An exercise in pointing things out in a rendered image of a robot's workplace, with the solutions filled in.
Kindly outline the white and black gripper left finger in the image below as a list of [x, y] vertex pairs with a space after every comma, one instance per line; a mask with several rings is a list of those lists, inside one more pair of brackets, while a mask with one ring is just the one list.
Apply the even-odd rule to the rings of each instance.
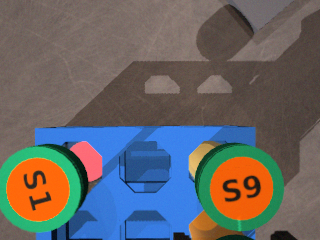
[[190, 240], [190, 237], [184, 232], [173, 232], [173, 240]]

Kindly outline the blue tube rack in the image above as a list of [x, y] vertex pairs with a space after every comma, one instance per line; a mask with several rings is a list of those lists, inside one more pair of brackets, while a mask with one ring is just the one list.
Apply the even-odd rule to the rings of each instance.
[[102, 225], [103, 240], [173, 240], [173, 232], [190, 236], [189, 224], [203, 208], [189, 155], [203, 141], [255, 147], [255, 133], [232, 125], [35, 128], [35, 145], [75, 141], [87, 141], [102, 156], [102, 179], [68, 222], [36, 233], [36, 240], [102, 240]]

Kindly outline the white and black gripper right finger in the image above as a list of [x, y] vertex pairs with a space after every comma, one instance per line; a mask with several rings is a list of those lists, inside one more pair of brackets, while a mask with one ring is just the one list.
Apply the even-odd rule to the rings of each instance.
[[288, 231], [275, 231], [274, 234], [271, 234], [270, 240], [297, 240], [293, 235]]

